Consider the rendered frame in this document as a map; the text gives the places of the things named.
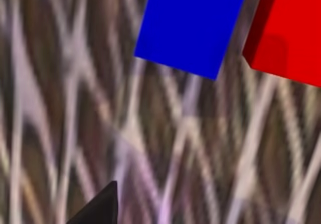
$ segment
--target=blue cube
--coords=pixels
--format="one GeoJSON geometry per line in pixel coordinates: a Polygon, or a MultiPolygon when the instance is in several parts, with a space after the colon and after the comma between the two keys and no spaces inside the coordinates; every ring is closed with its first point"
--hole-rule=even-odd
{"type": "Polygon", "coordinates": [[[215,80],[243,0],[148,0],[135,56],[215,80]]]}

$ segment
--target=textured surface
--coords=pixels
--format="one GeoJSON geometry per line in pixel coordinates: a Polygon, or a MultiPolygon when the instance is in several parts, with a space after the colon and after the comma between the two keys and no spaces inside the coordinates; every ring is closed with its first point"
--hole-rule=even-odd
{"type": "Polygon", "coordinates": [[[258,0],[216,82],[132,56],[145,1],[0,0],[0,222],[115,179],[119,223],[318,224],[321,92],[240,57],[258,0]]]}

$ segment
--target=web-like pattern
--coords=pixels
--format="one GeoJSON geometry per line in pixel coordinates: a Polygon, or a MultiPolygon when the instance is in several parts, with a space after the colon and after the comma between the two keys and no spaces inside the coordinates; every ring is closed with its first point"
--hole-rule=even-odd
{"type": "Polygon", "coordinates": [[[320,91],[240,57],[257,1],[212,82],[132,56],[146,0],[0,0],[0,223],[112,179],[119,223],[319,223],[320,91]]]}

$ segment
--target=black object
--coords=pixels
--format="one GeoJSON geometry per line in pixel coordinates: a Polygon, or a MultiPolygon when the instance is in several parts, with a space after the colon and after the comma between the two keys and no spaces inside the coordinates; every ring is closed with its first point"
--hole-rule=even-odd
{"type": "Polygon", "coordinates": [[[67,224],[117,224],[117,182],[110,182],[67,224]]]}

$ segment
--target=red block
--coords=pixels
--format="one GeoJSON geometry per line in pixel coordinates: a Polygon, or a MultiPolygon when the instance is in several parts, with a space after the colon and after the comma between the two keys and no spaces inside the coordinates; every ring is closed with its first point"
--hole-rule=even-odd
{"type": "Polygon", "coordinates": [[[321,0],[260,0],[243,55],[255,70],[321,87],[321,0]]]}

